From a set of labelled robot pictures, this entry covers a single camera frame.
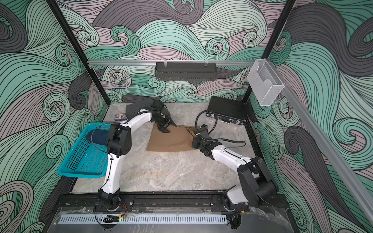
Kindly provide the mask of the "blue denim skirt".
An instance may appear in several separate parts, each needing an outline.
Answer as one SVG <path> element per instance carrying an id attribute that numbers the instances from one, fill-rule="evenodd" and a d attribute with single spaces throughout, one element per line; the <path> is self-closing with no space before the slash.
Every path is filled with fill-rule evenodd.
<path id="1" fill-rule="evenodd" d="M 90 131 L 85 139 L 94 144 L 106 146 L 108 142 L 108 131 L 95 129 Z"/>

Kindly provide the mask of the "tan brown skirt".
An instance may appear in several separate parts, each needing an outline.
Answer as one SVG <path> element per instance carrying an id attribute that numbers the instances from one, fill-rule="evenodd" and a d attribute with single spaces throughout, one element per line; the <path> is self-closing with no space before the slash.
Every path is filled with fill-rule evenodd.
<path id="1" fill-rule="evenodd" d="M 193 139 L 196 137 L 195 128 L 192 126 L 169 126 L 169 133 L 159 131 L 156 124 L 153 125 L 152 133 L 146 151 L 153 152 L 184 152 L 194 150 Z"/>

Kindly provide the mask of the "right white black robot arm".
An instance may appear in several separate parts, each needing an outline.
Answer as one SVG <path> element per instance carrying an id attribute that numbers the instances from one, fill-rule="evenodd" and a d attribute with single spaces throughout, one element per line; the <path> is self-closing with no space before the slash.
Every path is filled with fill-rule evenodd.
<path id="1" fill-rule="evenodd" d="M 228 212 L 238 211 L 240 207 L 259 207 L 278 192 L 273 176 L 269 172 L 264 160 L 260 157 L 249 158 L 232 151 L 223 142 L 246 145 L 245 141 L 226 138 L 211 138 L 208 126 L 198 126 L 199 117 L 206 113 L 200 112 L 195 119 L 196 137 L 192 147 L 199 150 L 204 156 L 220 162 L 238 175 L 240 185 L 226 190 L 222 197 L 222 204 Z"/>

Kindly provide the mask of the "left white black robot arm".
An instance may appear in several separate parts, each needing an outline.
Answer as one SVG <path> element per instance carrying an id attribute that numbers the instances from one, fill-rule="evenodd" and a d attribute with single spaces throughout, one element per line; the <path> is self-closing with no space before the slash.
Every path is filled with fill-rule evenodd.
<path id="1" fill-rule="evenodd" d="M 106 141 L 107 170 L 104 184 L 98 190 L 101 204 L 109 210 L 116 210 L 121 202 L 120 172 L 123 160 L 132 148 L 132 133 L 147 122 L 155 123 L 162 133 L 169 133 L 168 127 L 176 125 L 164 103 L 146 99 L 126 106 L 124 119 L 109 127 Z"/>

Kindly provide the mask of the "grey dotted skirt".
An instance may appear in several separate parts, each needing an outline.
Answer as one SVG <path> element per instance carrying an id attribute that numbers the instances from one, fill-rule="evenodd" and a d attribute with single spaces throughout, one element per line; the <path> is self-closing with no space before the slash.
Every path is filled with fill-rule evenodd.
<path id="1" fill-rule="evenodd" d="M 154 108 L 152 108 L 154 99 L 144 99 L 136 103 L 132 103 L 126 106 L 126 112 L 128 119 L 134 118 L 141 110 L 145 110 L 146 112 L 151 113 L 159 113 Z"/>

